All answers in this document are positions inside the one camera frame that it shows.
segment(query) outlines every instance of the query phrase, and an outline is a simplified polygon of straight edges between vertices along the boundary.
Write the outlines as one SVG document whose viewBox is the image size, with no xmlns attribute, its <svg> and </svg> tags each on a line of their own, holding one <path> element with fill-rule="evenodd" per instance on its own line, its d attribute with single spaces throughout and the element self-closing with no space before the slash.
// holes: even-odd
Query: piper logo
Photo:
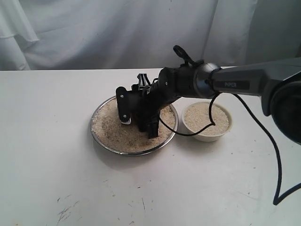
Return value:
<svg viewBox="0 0 301 226">
<path fill-rule="evenodd" d="M 225 82 L 225 87 L 236 88 L 236 82 Z"/>
</svg>

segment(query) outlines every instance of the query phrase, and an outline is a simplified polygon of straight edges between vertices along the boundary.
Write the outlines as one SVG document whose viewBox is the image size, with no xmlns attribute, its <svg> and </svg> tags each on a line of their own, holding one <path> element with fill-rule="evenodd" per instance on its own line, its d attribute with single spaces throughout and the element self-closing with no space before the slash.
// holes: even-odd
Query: white bowl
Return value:
<svg viewBox="0 0 301 226">
<path fill-rule="evenodd" d="M 189 129 L 189 127 L 187 126 L 186 122 L 185 122 L 185 114 L 187 112 L 187 109 L 190 108 L 191 106 L 195 105 L 195 104 L 198 104 L 199 102 L 196 102 L 196 103 L 193 103 L 191 105 L 189 105 L 188 107 L 186 107 L 183 112 L 182 112 L 182 121 L 184 123 L 184 126 L 186 127 L 188 133 L 192 134 L 193 132 Z M 201 103 L 210 103 L 209 101 L 201 101 Z M 224 108 L 223 106 L 219 105 L 219 104 L 213 104 L 217 107 L 219 107 L 223 112 L 226 113 L 227 117 L 228 117 L 228 121 L 229 121 L 229 126 L 228 126 L 228 129 L 224 132 L 224 133 L 221 133 L 221 134 L 218 134 L 218 135 L 213 135 L 213 136 L 210 136 L 210 135 L 204 135 L 202 133 L 199 133 L 197 135 L 194 135 L 193 137 L 197 140 L 200 140 L 200 141 L 205 141 L 205 142 L 212 142 L 212 141 L 216 141 L 218 140 L 219 138 L 222 137 L 222 135 L 228 133 L 230 131 L 230 129 L 232 128 L 232 116 L 230 114 L 230 112 Z"/>
</svg>

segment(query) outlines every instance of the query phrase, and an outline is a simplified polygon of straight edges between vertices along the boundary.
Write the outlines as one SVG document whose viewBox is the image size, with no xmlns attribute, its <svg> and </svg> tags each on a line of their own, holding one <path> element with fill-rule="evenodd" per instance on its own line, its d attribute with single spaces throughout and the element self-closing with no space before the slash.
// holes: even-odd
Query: rice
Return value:
<svg viewBox="0 0 301 226">
<path fill-rule="evenodd" d="M 212 118 L 216 125 L 207 128 L 201 134 L 216 136 L 225 133 L 229 127 L 229 119 L 226 113 L 218 106 L 213 105 Z M 200 131 L 203 127 L 211 123 L 209 120 L 209 103 L 197 102 L 189 106 L 185 112 L 184 120 L 192 132 Z"/>
<path fill-rule="evenodd" d="M 175 116 L 169 106 L 161 110 L 161 119 L 171 128 L 175 125 Z M 121 124 L 118 116 L 117 100 L 106 103 L 92 119 L 92 131 L 107 147 L 127 153 L 146 151 L 164 143 L 171 135 L 161 122 L 158 137 L 148 139 L 147 132 L 139 132 L 138 126 L 132 121 L 130 125 Z"/>
</svg>

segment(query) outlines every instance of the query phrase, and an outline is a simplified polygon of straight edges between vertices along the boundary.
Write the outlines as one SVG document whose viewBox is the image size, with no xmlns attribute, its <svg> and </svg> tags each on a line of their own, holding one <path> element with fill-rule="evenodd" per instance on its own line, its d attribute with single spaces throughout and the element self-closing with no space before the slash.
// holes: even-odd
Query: stainless steel plate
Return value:
<svg viewBox="0 0 301 226">
<path fill-rule="evenodd" d="M 126 156 L 137 156 L 137 155 L 144 155 L 144 154 L 148 154 L 148 153 L 151 153 L 151 152 L 154 152 L 160 148 L 162 148 L 163 146 L 165 146 L 169 141 L 171 141 L 171 139 L 174 137 L 174 133 L 171 133 L 171 135 L 169 136 L 169 138 L 167 140 L 165 140 L 162 144 L 152 148 L 152 149 L 149 149 L 149 150 L 145 150 L 145 151 L 141 151 L 141 152 L 134 152 L 134 153 L 128 153 L 128 152 L 121 152 L 121 151 L 118 151 L 118 150 L 115 150 L 115 149 L 112 149 L 112 148 L 109 148 L 107 147 L 106 145 L 104 145 L 96 136 L 96 134 L 92 131 L 92 126 L 93 126 L 93 118 L 94 116 L 96 115 L 96 113 L 99 111 L 99 109 L 101 109 L 106 103 L 108 103 L 110 100 L 113 100 L 115 99 L 116 96 L 113 96 L 109 99 L 107 99 L 106 101 L 104 101 L 101 105 L 99 105 L 99 107 L 94 111 L 93 115 L 92 115 L 92 118 L 90 120 L 90 131 L 91 131 L 91 134 L 94 138 L 94 140 L 99 144 L 101 145 L 102 147 L 104 147 L 105 149 L 111 151 L 111 152 L 114 152 L 114 153 L 117 153 L 117 154 L 121 154 L 121 155 L 126 155 Z M 174 108 L 173 105 L 170 105 L 170 108 L 171 110 L 173 111 L 174 113 L 174 117 L 175 117 L 175 124 L 174 124 L 174 130 L 177 130 L 178 129 L 178 125 L 179 125 L 179 116 L 178 116 L 178 113 L 176 111 L 176 109 Z"/>
</svg>

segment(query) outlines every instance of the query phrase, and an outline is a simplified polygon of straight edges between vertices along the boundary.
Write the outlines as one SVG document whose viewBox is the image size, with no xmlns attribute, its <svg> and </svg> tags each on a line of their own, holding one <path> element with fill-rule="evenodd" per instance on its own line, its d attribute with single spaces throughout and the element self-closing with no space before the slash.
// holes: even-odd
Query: white curtain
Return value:
<svg viewBox="0 0 301 226">
<path fill-rule="evenodd" d="M 0 70 L 172 67 L 181 62 L 176 44 L 220 65 L 294 57 L 300 7 L 298 0 L 0 0 Z"/>
</svg>

